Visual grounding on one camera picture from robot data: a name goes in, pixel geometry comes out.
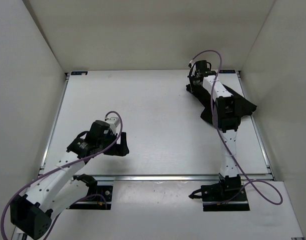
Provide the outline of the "black pleated skirt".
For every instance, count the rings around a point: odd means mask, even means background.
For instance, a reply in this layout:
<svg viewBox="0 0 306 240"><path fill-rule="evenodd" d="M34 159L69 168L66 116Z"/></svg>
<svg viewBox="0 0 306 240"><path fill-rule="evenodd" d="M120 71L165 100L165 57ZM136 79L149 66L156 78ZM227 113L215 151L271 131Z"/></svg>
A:
<svg viewBox="0 0 306 240"><path fill-rule="evenodd" d="M231 93L229 97L220 97L218 100L211 100L211 94L202 86L186 85L186 90L196 97L205 107L201 113L201 119L209 124L213 123L213 114L211 112L211 103L214 104L215 116L218 119L216 124L218 129L226 132L228 130L237 130L241 124L241 118L250 116L257 109L257 106L236 91L228 87L224 88Z"/></svg>

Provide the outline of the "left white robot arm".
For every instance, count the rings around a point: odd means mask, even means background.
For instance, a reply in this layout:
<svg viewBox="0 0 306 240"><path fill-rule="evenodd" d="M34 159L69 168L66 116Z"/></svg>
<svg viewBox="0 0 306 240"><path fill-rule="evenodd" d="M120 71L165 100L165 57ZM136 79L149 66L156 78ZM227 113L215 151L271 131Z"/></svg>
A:
<svg viewBox="0 0 306 240"><path fill-rule="evenodd" d="M96 120L68 145L54 169L34 182L24 195L10 202L10 221L33 240L45 236L59 214L80 199L97 194L94 177L74 175L99 154L124 157L129 154L126 133L119 117Z"/></svg>

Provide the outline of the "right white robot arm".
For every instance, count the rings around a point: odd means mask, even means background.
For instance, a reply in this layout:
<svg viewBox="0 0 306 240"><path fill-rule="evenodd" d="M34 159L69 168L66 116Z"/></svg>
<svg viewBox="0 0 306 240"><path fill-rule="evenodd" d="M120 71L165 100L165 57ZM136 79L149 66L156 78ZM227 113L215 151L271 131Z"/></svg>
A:
<svg viewBox="0 0 306 240"><path fill-rule="evenodd" d="M230 93L211 73L211 64L206 60L189 62L189 81L192 92L206 90L210 96L212 124L221 140L222 163L219 173L220 185L217 196L229 200L241 187L241 177L236 158L237 130L241 123L240 98Z"/></svg>

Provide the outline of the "right blue corner sticker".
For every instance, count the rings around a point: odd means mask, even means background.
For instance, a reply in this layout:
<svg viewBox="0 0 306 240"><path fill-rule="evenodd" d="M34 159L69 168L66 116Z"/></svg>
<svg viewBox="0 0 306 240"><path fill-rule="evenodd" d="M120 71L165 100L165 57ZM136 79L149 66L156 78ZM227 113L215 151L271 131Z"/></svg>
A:
<svg viewBox="0 0 306 240"><path fill-rule="evenodd" d="M224 70L220 70L220 74L235 74L236 71L232 70L232 69L224 69Z"/></svg>

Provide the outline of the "blue corner sticker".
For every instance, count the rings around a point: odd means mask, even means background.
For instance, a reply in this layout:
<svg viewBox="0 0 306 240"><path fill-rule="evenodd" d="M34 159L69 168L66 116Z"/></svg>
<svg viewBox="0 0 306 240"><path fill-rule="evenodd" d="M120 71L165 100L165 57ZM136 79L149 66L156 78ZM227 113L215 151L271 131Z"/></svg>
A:
<svg viewBox="0 0 306 240"><path fill-rule="evenodd" d="M72 71L70 73L71 76L85 76L88 74L88 71Z"/></svg>
<svg viewBox="0 0 306 240"><path fill-rule="evenodd" d="M220 70L220 74L235 74L236 71L232 70L232 69L224 69L224 70Z"/></svg>

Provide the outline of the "left blue corner sticker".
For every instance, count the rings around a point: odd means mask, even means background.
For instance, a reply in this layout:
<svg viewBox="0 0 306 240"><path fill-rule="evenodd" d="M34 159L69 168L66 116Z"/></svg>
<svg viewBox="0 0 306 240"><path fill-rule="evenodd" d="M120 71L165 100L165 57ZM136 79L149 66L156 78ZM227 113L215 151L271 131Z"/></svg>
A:
<svg viewBox="0 0 306 240"><path fill-rule="evenodd" d="M85 76L88 74L88 71L72 71L70 73L71 76Z"/></svg>

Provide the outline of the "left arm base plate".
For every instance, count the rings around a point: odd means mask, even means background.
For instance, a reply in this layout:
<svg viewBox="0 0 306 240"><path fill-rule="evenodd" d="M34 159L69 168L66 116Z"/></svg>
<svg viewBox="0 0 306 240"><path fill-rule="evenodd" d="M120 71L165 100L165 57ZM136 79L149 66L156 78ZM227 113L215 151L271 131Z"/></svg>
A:
<svg viewBox="0 0 306 240"><path fill-rule="evenodd" d="M113 195L112 181L98 181L97 186L90 188L87 192L86 199L72 204L71 210L111 210Z"/></svg>

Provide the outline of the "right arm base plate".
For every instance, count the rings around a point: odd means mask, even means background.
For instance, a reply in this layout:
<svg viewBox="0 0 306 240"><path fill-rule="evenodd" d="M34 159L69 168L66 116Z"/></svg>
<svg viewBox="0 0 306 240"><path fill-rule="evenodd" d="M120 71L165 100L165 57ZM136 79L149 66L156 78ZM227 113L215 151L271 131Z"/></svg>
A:
<svg viewBox="0 0 306 240"><path fill-rule="evenodd" d="M193 191L190 199L201 199L203 212L247 212L250 211L246 191L243 185L228 189L220 183L202 185Z"/></svg>

